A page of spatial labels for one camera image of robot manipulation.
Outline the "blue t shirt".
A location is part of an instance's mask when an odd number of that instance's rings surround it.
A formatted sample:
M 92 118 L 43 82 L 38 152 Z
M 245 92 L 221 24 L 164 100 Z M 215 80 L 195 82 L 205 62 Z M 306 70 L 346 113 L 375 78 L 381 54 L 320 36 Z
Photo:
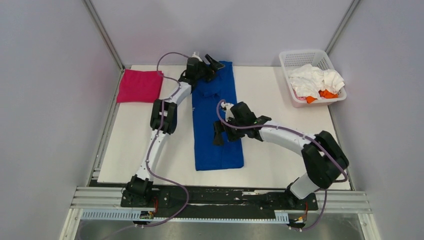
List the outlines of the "blue t shirt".
M 217 105 L 224 99 L 227 103 L 236 103 L 236 86 L 231 61 L 222 61 L 224 68 L 217 72 L 211 82 L 201 80 L 193 90 L 192 117 L 194 134 L 194 158 L 197 171 L 239 169 L 244 166 L 241 140 L 228 141 L 222 135 L 224 144 L 215 145 L 214 123 L 219 120 Z

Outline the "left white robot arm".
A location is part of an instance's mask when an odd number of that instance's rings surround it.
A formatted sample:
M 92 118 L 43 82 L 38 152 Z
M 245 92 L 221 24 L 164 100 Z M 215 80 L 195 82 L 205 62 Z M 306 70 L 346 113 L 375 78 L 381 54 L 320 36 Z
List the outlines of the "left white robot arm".
M 178 78 L 156 71 L 160 77 L 174 81 L 176 87 L 165 98 L 158 98 L 153 102 L 149 122 L 149 144 L 138 170 L 122 191 L 121 207 L 143 208 L 152 203 L 154 180 L 160 179 L 160 176 L 155 174 L 154 167 L 168 138 L 177 128 L 179 105 L 193 93 L 199 82 L 210 83 L 217 77 L 218 72 L 225 68 L 222 62 L 213 59 L 209 54 L 201 58 L 197 53 L 193 53 L 185 58 L 185 69 Z

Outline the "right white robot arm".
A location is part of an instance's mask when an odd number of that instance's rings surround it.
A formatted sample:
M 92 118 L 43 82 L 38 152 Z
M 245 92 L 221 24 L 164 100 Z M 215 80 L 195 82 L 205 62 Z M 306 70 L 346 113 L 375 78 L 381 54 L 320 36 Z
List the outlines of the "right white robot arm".
M 328 131 L 302 133 L 278 124 L 268 116 L 256 116 L 242 101 L 232 104 L 220 100 L 216 115 L 214 145 L 223 145 L 222 134 L 225 134 L 229 142 L 247 137 L 275 144 L 302 157 L 305 173 L 286 188 L 285 201 L 292 209 L 301 207 L 310 194 L 348 180 L 349 160 Z

